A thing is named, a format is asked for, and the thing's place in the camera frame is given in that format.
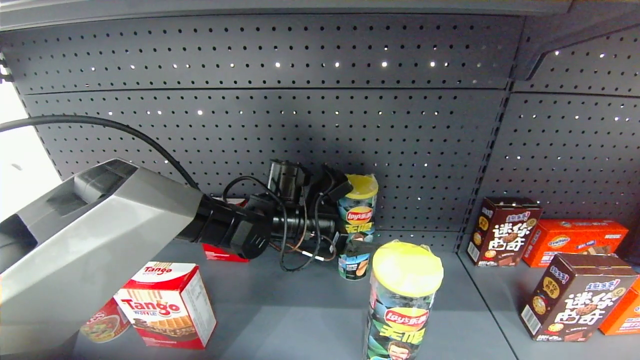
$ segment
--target white wall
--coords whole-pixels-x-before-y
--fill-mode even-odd
[[[0,123],[26,117],[13,85],[0,84]],[[60,177],[32,126],[0,133],[0,221],[57,184]]]

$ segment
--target robotic arm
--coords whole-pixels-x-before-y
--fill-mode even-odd
[[[11,122],[0,125],[0,131],[10,128]],[[0,356],[64,343],[174,238],[210,243],[247,259],[278,239],[284,254],[284,245],[302,228],[337,238],[336,207],[319,205],[352,187],[344,174],[326,166],[323,172],[310,186],[308,204],[300,204],[308,171],[273,160],[266,194],[252,195],[242,208],[203,194],[186,171],[181,174],[192,187],[120,159],[67,179],[0,223]],[[302,216],[309,204],[315,205],[313,220]],[[321,248],[315,237],[314,255]]]

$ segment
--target gray robot arm casing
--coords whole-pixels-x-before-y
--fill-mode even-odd
[[[0,223],[31,235],[23,256],[0,259],[0,356],[62,344],[194,219],[202,195],[115,159]]]

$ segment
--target barcode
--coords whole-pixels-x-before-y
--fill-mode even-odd
[[[471,256],[474,261],[478,261],[478,256],[480,256],[480,252],[477,247],[474,245],[473,240],[469,242],[469,247],[467,248],[467,252]]]
[[[529,328],[529,331],[532,335],[535,335],[538,330],[540,330],[540,322],[538,321],[538,318],[536,318],[536,314],[531,311],[529,305],[524,307],[524,310],[522,311],[522,314],[520,314],[520,316],[527,324],[527,327]]]

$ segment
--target lay's chips can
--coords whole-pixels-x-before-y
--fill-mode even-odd
[[[347,175],[353,190],[338,200],[338,212],[344,221],[349,241],[373,241],[373,213],[376,209],[378,182],[373,175]],[[367,275],[370,254],[340,255],[338,272],[347,280],[360,280]]]
[[[373,255],[363,360],[415,359],[427,331],[442,262],[426,246],[394,240]]]

